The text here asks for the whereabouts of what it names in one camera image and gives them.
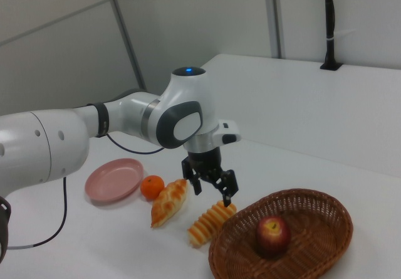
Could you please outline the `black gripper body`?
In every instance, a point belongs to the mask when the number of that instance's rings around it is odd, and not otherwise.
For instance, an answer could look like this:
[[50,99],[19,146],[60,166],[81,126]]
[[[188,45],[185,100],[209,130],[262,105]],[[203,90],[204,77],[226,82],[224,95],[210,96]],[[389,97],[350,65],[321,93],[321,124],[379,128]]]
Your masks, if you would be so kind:
[[221,176],[221,151],[219,147],[207,152],[188,152],[189,173],[201,179],[219,179]]

